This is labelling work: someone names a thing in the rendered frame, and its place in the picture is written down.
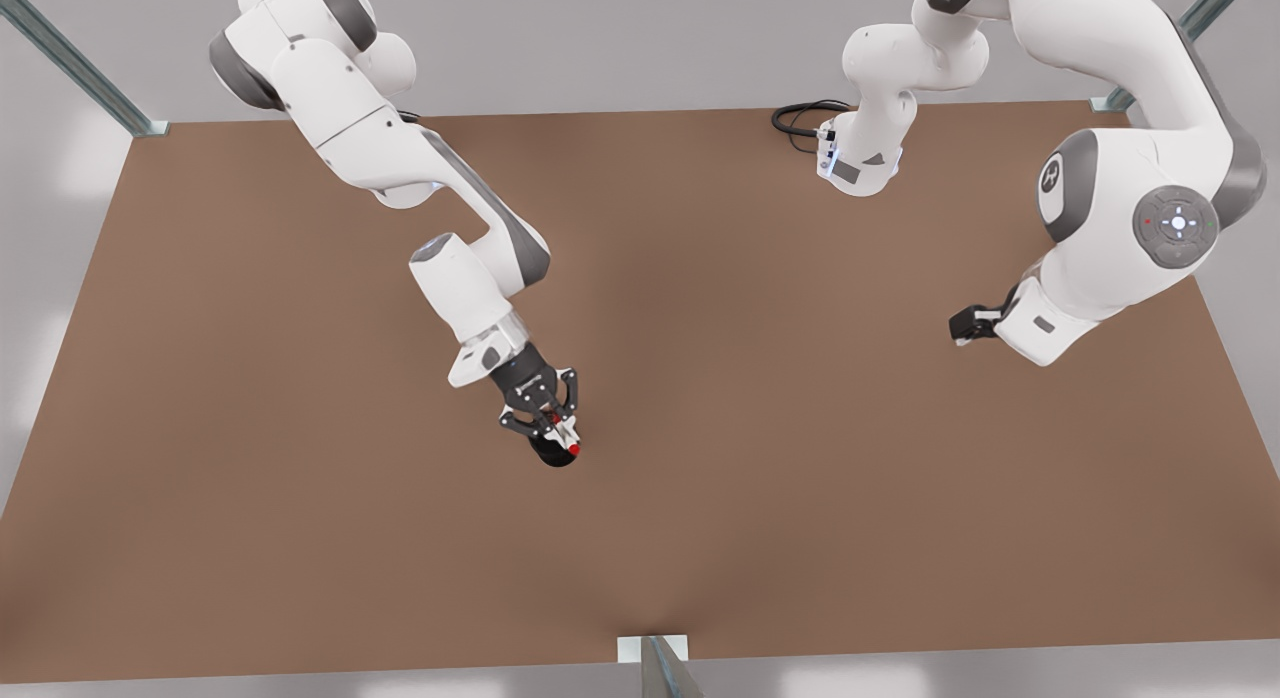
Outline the small black red-tipped object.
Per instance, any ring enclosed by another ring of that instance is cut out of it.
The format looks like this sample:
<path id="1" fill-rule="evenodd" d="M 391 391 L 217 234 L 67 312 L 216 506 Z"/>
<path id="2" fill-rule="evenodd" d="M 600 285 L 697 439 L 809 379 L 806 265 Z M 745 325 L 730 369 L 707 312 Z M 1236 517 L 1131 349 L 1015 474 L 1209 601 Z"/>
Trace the small black red-tipped object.
<path id="1" fill-rule="evenodd" d="M 564 467 L 571 465 L 581 452 L 581 438 L 576 430 L 576 418 L 562 419 L 558 414 L 545 411 L 548 429 L 531 438 L 531 447 L 548 466 Z"/>

